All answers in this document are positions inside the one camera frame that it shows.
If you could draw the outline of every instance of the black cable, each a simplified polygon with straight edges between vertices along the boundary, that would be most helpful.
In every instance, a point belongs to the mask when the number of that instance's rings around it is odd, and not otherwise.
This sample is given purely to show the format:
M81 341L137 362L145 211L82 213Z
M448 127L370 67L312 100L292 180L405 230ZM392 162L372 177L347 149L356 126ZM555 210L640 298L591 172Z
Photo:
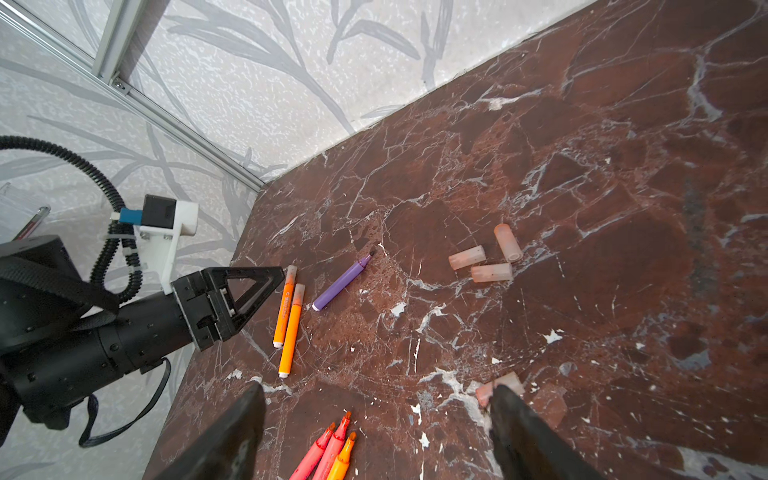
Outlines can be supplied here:
M91 162L85 160L75 152L36 138L16 137L12 135L0 136L0 150L10 149L38 151L61 158L63 161L79 168L83 173L88 175L99 188L101 188L101 191L107 196L107 200L109 200L112 210L120 212L120 210L125 207L123 197L120 196L118 190L112 185L109 179L106 178ZM112 220L109 224L107 233L111 235L133 235L134 227L127 223L120 223ZM109 264L112 262L115 253L118 251L120 242L120 240L113 238L107 238L104 242L104 247L101 249L101 253L99 253L93 269L91 269L91 285L98 286L102 289L104 288L104 277L107 275L107 268L109 268ZM122 243L123 248L136 249L136 240L122 239ZM133 267L133 269L129 273L128 285L125 287L125 290L117 294L120 303L125 303L135 297L141 288L141 263L139 262L139 254L131 253L130 255L126 255L125 263L127 263L128 266Z
M111 432L103 433L101 435L96 435L95 437L91 436L91 430L94 428L94 423L96 423L96 415L98 415L98 399L93 393L90 394L88 396L88 423L85 424L85 430L83 430L83 434L80 435L78 444L82 448L87 449L88 447L95 447L96 445L101 445L104 442L109 442L114 437L128 430L134 423L141 420L144 415L148 414L160 399L160 395L163 394L165 385L168 383L168 379L170 378L170 360L168 360L167 357L163 357L163 363L165 363L165 372L163 372L163 378L160 380L160 385L157 386L157 389L154 391L154 395L152 395L149 403L144 407L143 410L141 410L141 412L135 419L133 419L132 422L123 425L119 429L115 429Z

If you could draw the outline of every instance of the brown marble surface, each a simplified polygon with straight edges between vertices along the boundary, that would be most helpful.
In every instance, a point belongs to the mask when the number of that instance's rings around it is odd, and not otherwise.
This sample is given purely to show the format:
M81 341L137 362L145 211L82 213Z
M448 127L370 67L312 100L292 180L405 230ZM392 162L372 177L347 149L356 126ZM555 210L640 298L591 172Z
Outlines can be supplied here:
M343 409L347 478L492 478L473 392L509 370L607 478L768 478L766 12L598 2L275 181L234 264L295 263L312 300L378 253L305 310L285 382L279 293L196 353L145 478L253 377L255 478L288 478ZM500 222L515 278L453 272L478 244L502 260Z

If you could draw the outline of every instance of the orange marker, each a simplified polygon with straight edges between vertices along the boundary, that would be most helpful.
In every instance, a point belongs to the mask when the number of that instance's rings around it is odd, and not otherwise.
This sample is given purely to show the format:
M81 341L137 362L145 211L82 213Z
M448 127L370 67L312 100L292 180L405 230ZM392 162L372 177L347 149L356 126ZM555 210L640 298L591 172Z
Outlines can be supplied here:
M290 367L293 364L293 351L296 349L296 334L299 332L299 316L301 315L301 303L304 300L304 285L296 284L296 290L293 292L293 302L290 306L290 317L288 319L288 330L286 331L286 342L283 346L283 358L280 359L281 379L288 378Z
M272 345L279 349L286 339L286 327L288 326L288 314L290 313L290 301L293 297L293 285L296 283L296 265L288 267L286 272L286 285L283 287L283 299L280 301L280 313L277 314L277 327L275 327L275 339Z
M355 439L357 434L352 432L349 434L349 438L346 440L344 448L336 457L336 461L331 467L331 472L328 474L328 480L344 480L346 470L349 468L349 456L352 454L352 447L355 446Z

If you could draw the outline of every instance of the leaf pattern wallpaper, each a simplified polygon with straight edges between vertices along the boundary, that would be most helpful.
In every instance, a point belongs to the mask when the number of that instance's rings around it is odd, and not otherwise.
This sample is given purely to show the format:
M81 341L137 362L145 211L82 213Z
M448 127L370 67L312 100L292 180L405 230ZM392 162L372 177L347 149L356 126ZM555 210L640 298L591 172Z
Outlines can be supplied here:
M131 85L263 180L272 180L516 45L591 0L157 0L122 71ZM21 0L95 55L111 0ZM93 89L0 24L1 134L62 144L93 161L129 206L147 193L200 203L177 274L227 265L256 194ZM38 230L61 236L82 275L101 246L109 207L79 171L30 152L0 153L0 184L36 192L52 208ZM120 260L108 274L124 285ZM142 295L159 290L149 276ZM171 356L167 391L116 439L77 447L85 408L52 432L23 414L0 449L0 480L140 478L191 356ZM98 392L95 432L123 425L160 373L137 372Z

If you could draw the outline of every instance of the red marker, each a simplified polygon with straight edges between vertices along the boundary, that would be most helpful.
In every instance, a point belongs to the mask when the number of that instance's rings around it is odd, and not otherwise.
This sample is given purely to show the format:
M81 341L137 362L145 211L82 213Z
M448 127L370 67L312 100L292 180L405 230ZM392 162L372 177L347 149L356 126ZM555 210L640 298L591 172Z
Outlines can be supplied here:
M328 445L328 441L333 436L333 429L335 427L336 422L332 423L331 426L326 429L325 433L312 444L310 450L304 455L304 460L302 460L299 466L296 467L296 471L290 476L289 480L306 480L310 477L310 473L312 473L317 462L320 461L323 452L326 451L326 445Z
M336 456L341 452L341 449L344 446L346 427L349 425L350 417L352 417L352 412L347 412L346 415L344 415L341 425L339 425L339 428L336 429L336 433L333 434L333 437L331 437L328 442L326 452L323 453L323 457L317 465L317 470L315 471L315 476L312 477L312 480L326 480L326 478L328 478L331 467L333 467L333 462L336 460Z

